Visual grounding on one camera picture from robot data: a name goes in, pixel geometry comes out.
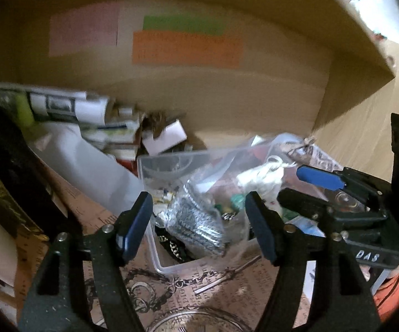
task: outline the clock face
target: clock face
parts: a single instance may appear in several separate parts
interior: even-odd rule
[[[154,321],[147,332],[251,332],[244,322],[214,308],[182,307]]]

